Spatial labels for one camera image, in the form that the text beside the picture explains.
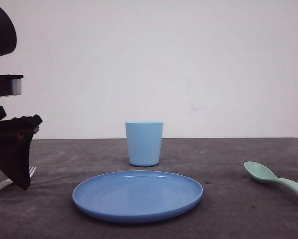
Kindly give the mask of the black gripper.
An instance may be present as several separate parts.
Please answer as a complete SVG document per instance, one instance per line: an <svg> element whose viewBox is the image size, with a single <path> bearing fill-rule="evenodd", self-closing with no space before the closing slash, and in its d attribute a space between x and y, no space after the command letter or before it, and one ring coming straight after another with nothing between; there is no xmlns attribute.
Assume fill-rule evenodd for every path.
<svg viewBox="0 0 298 239"><path fill-rule="evenodd" d="M30 186L29 151L34 133L39 131L39 115L3 120L6 112L0 106L0 171L18 187Z"/></svg>

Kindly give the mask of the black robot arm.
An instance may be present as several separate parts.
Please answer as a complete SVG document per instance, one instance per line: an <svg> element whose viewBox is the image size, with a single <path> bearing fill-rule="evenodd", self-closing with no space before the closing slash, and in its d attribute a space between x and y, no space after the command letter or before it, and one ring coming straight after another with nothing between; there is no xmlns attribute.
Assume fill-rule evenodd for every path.
<svg viewBox="0 0 298 239"><path fill-rule="evenodd" d="M0 7L0 57L12 53L16 48L15 27ZM5 120L6 112L0 106L0 171L8 177L3 185L14 183L27 190L34 172L29 167L30 144L39 131L42 119L39 115L22 116Z"/></svg>

